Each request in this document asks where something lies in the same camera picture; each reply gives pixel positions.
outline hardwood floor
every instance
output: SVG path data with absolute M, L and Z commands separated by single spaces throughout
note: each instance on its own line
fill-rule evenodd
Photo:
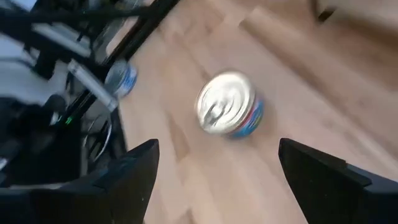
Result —
M 362 73 L 395 68 L 348 60 L 325 37 L 337 28 L 322 31 L 287 12 L 297 3 L 284 4 L 181 0 L 132 58 L 139 78 L 119 107 L 127 144 L 160 141 L 146 224 L 306 223 L 277 157 L 282 137 L 398 180 L 395 89 Z M 392 65 L 396 52 L 370 48 Z M 196 121 L 197 94 L 226 68 L 244 72 L 266 99 L 261 125 L 243 140 L 206 134 Z

